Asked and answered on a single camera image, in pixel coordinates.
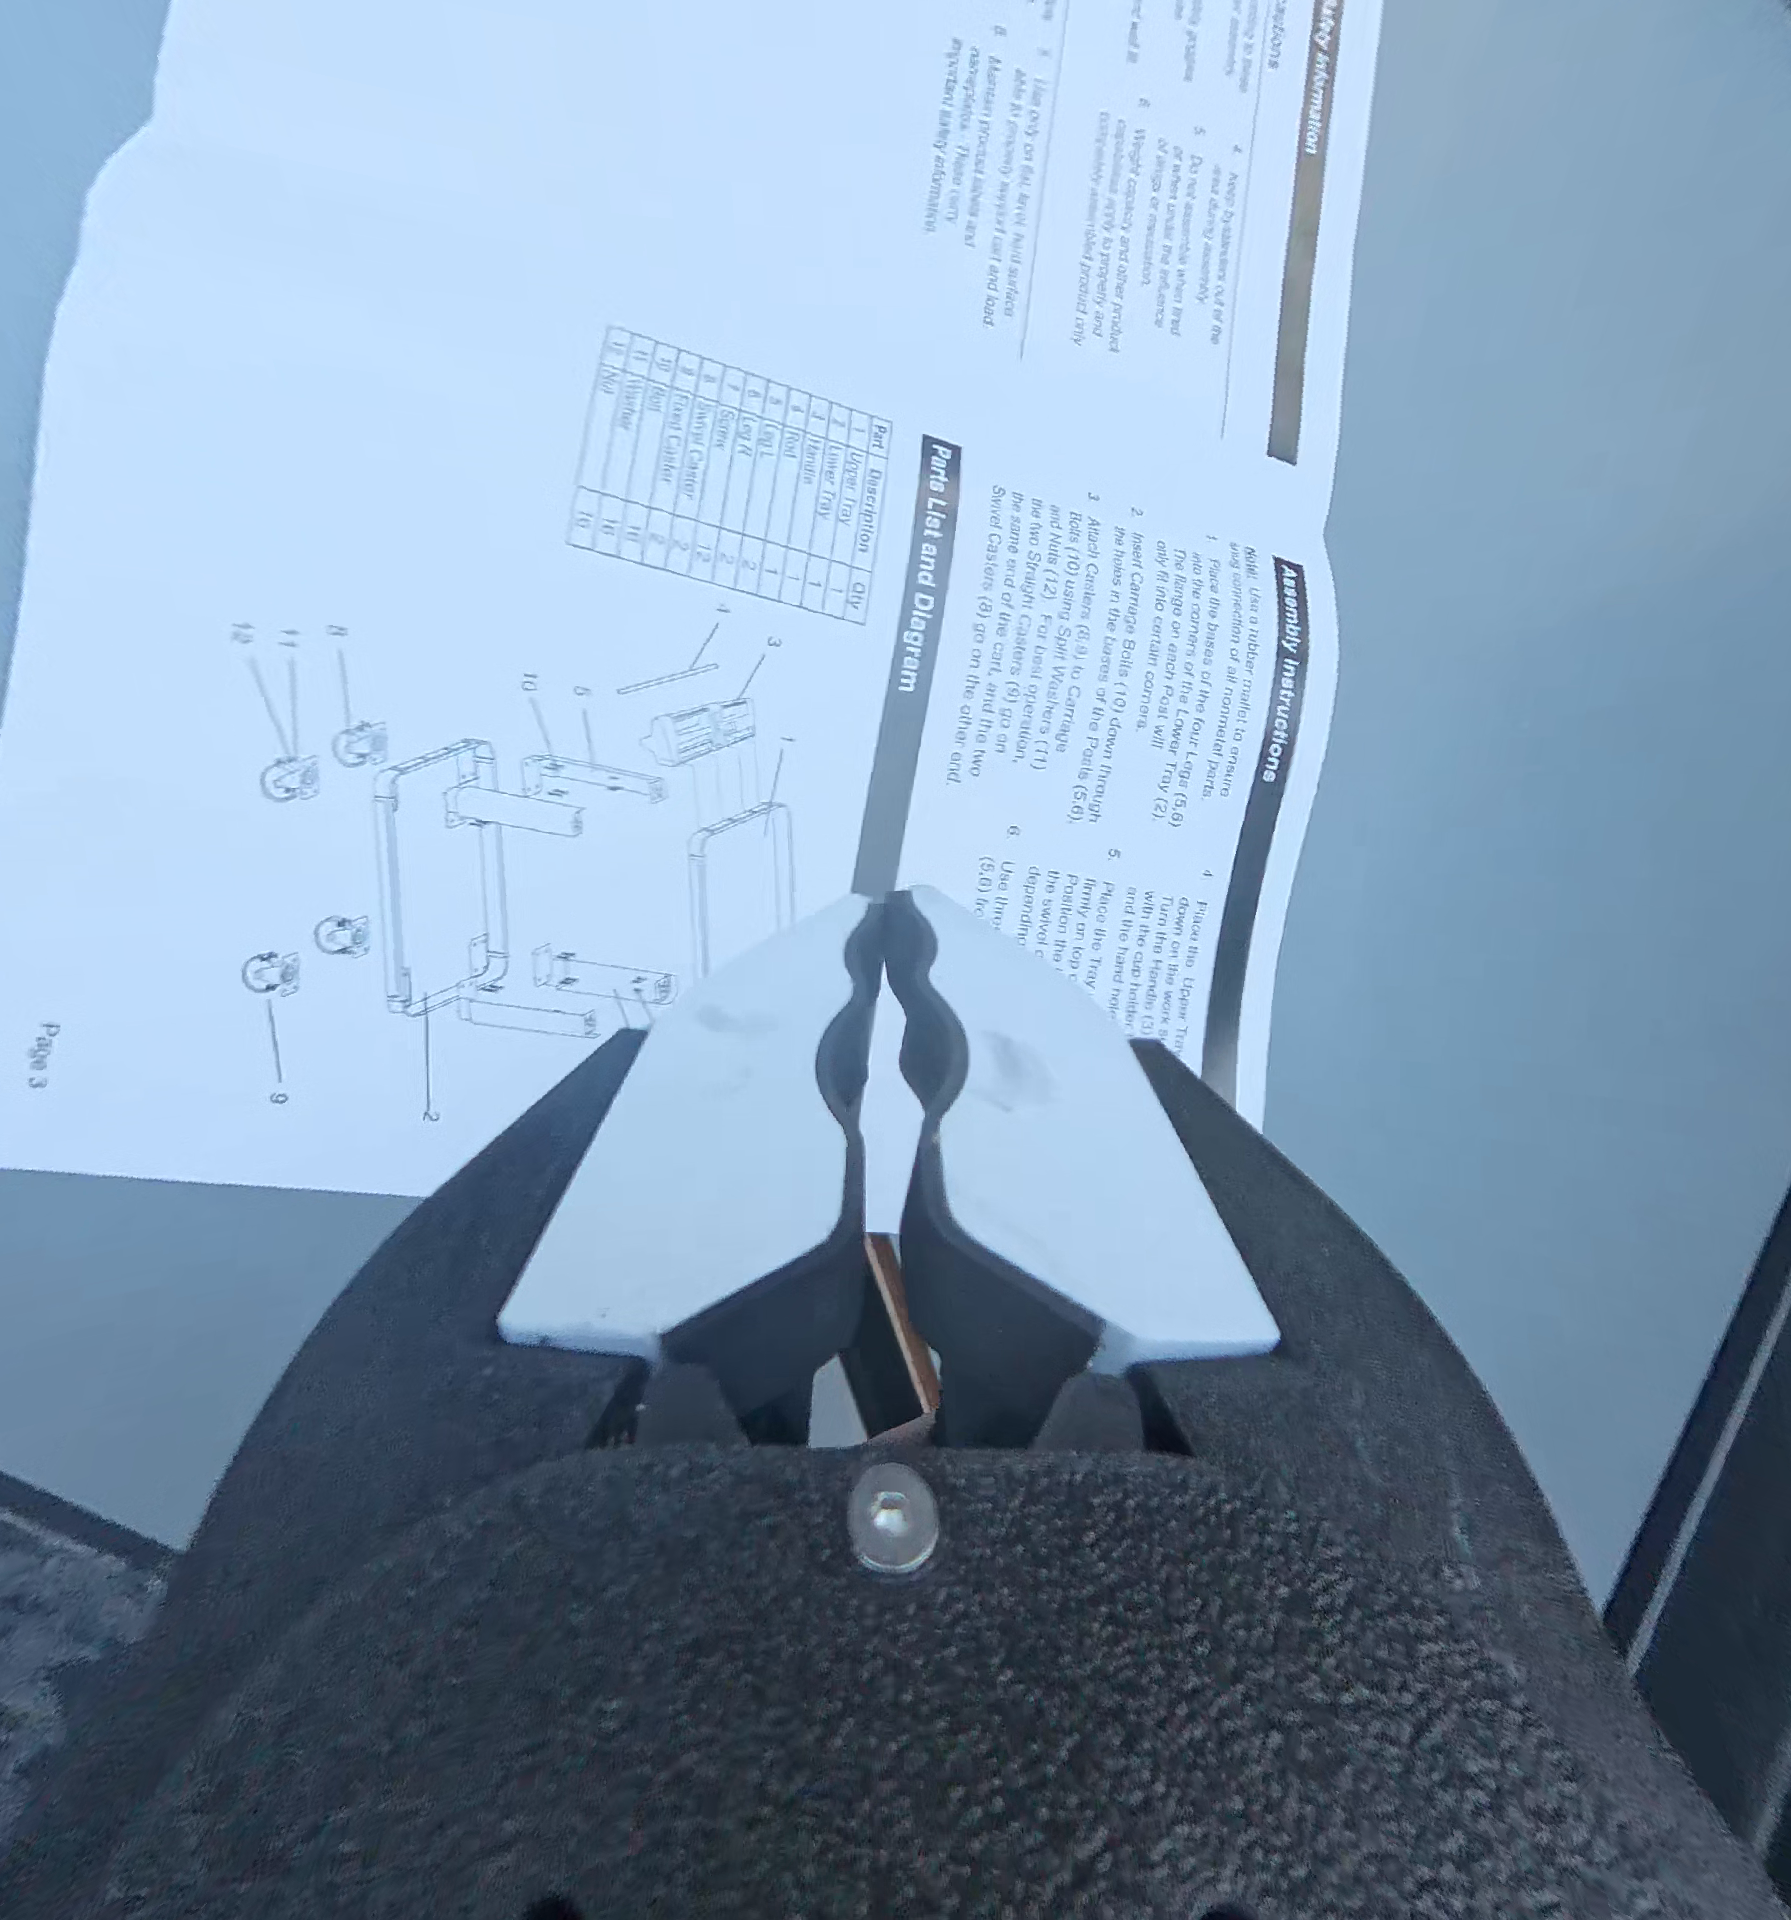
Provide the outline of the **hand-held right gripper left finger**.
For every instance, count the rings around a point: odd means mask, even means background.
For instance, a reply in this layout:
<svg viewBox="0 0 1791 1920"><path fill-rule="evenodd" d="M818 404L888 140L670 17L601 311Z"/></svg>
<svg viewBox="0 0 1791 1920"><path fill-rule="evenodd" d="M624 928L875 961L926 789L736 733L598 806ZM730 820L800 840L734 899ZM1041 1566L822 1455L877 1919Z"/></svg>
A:
<svg viewBox="0 0 1791 1920"><path fill-rule="evenodd" d="M500 1310L504 1340L699 1366L751 1439L809 1439L815 1373L868 1292L880 920L844 896L653 1020Z"/></svg>

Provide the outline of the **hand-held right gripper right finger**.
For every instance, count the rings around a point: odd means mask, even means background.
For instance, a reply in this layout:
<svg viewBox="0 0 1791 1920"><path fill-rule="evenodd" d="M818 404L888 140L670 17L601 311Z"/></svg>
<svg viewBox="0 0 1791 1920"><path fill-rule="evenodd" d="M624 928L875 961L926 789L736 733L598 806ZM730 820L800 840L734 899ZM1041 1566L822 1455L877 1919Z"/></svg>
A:
<svg viewBox="0 0 1791 1920"><path fill-rule="evenodd" d="M899 1242L940 1364L936 1439L1036 1442L1062 1393L1258 1357L1277 1325L1123 1027L931 886L888 899L902 1075L922 1104Z"/></svg>

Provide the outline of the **white instruction sheet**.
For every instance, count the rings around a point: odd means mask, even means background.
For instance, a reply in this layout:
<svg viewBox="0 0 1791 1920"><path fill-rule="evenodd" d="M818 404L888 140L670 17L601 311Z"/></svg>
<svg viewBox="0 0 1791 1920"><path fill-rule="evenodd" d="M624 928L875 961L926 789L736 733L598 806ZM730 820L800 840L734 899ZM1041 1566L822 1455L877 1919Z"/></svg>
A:
<svg viewBox="0 0 1791 1920"><path fill-rule="evenodd" d="M178 5L44 375L0 1170L419 1197L926 881L1252 1119L1382 5Z"/></svg>

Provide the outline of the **grey desk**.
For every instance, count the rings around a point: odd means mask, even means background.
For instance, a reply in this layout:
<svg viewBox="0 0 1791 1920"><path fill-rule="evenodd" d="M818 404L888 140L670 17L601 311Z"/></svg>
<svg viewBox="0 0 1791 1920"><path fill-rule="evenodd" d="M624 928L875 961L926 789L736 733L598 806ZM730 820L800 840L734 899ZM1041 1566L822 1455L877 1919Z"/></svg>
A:
<svg viewBox="0 0 1791 1920"><path fill-rule="evenodd" d="M1266 1133L1610 1596L1791 1185L1791 5L1384 10ZM0 709L165 5L0 5ZM0 1172L0 1469L181 1547L395 1198Z"/></svg>

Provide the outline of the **black plastic tray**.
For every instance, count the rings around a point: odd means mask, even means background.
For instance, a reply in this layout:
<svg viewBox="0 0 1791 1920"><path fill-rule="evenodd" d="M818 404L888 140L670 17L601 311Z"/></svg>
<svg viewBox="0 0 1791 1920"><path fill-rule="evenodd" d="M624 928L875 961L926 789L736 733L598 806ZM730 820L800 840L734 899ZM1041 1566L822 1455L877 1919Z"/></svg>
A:
<svg viewBox="0 0 1791 1920"><path fill-rule="evenodd" d="M0 1473L0 1853L69 1716L125 1661L178 1551Z"/></svg>

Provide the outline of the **black cart frame part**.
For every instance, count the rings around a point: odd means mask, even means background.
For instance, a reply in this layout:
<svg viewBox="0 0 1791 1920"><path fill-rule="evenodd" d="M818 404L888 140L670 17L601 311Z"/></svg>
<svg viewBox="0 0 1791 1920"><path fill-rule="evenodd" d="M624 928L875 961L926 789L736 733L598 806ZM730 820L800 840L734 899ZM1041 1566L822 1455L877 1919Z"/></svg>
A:
<svg viewBox="0 0 1791 1920"><path fill-rule="evenodd" d="M1791 1908L1791 1193L1602 1621Z"/></svg>

